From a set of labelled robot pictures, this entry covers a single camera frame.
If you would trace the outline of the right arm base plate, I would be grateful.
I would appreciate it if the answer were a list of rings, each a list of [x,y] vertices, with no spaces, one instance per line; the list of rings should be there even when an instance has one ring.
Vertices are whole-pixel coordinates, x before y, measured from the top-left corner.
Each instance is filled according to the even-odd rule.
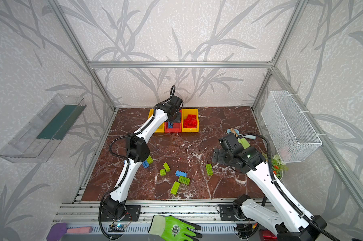
[[[220,214],[221,221],[238,221],[235,216],[234,206],[232,204],[219,204],[218,212]]]

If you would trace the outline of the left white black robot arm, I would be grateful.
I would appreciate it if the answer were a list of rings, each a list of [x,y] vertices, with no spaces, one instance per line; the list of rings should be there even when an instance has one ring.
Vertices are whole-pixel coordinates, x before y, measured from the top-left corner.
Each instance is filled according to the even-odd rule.
[[[162,124],[174,121],[183,105],[183,100],[175,95],[175,90],[176,87],[173,85],[169,97],[154,106],[152,116],[138,130],[119,137],[110,144],[110,154],[123,159],[124,166],[115,187],[107,191],[100,201],[98,221],[101,222],[102,219],[115,221],[125,216],[125,203],[131,184],[142,162],[150,156],[149,139]],[[112,150],[113,145],[122,139],[126,141],[124,156]]]

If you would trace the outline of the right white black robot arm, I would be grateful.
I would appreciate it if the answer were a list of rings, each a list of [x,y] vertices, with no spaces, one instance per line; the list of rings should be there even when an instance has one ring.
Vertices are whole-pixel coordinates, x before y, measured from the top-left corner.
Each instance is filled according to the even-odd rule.
[[[242,195],[233,202],[236,215],[240,219],[256,221],[279,241],[315,241],[320,235],[331,241],[337,240],[325,230],[326,221],[304,208],[274,174],[270,142],[262,135],[259,138],[265,141],[265,156],[255,147],[244,148],[238,141],[240,136],[234,133],[220,138],[221,148],[214,150],[214,161],[246,174],[275,208],[271,211],[251,197]]]

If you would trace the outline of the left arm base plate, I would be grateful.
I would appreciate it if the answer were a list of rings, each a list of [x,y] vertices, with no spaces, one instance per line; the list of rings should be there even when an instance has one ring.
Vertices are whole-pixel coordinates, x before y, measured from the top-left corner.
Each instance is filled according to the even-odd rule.
[[[117,208],[109,208],[103,206],[101,213],[99,214],[98,221],[101,222],[112,222],[112,221],[123,221],[123,222],[137,222],[140,216],[140,205],[127,205],[120,206]]]

